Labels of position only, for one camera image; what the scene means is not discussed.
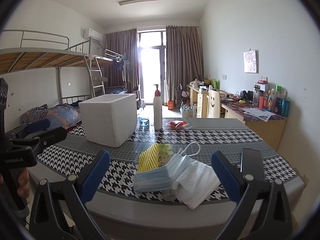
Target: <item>finger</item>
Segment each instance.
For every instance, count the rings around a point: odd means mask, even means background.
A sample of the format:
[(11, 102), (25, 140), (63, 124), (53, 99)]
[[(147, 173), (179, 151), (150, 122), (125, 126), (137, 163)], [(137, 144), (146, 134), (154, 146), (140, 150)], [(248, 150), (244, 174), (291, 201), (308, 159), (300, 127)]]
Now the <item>finger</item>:
[(29, 182), (22, 186), (22, 187), (19, 187), (17, 189), (17, 194), (20, 196), (20, 197), (23, 197), (23, 198), (27, 198), (30, 194), (30, 185), (29, 185)]
[(28, 172), (27, 168), (24, 168), (18, 177), (18, 184), (19, 184), (19, 186), (22, 187), (22, 186), (26, 185), (29, 182), (29, 180), (30, 180), (29, 172)]

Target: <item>phone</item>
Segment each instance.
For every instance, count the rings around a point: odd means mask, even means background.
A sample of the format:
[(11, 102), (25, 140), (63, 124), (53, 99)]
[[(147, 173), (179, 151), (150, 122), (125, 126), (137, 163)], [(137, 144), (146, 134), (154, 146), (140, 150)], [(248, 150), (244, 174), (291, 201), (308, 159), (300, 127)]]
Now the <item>phone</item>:
[(243, 148), (241, 157), (241, 173), (251, 174), (256, 180), (265, 181), (261, 152)]

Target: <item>wooden chair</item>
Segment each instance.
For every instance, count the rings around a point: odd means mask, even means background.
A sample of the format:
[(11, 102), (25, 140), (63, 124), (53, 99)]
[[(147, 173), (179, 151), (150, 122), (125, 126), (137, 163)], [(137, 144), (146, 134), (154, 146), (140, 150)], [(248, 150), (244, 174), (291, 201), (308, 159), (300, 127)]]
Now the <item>wooden chair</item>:
[(220, 118), (221, 98), (217, 91), (209, 90), (207, 118)]

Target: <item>human hand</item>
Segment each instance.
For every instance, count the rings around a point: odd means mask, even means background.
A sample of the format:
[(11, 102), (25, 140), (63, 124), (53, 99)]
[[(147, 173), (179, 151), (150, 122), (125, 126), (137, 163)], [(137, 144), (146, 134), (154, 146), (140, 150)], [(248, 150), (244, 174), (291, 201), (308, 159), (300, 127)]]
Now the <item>human hand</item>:
[[(20, 197), (27, 198), (30, 194), (30, 184), (29, 184), (29, 173), (27, 168), (24, 168), (23, 171), (18, 176), (19, 187), (17, 189), (17, 194)], [(0, 174), (0, 185), (3, 184), (3, 177)]]

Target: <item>white foam box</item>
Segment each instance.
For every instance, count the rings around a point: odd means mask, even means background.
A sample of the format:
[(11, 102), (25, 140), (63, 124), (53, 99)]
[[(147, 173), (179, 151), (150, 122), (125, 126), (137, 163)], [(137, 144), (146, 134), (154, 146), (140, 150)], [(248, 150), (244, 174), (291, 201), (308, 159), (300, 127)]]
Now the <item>white foam box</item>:
[(135, 94), (102, 95), (79, 103), (88, 141), (117, 148), (136, 129)]

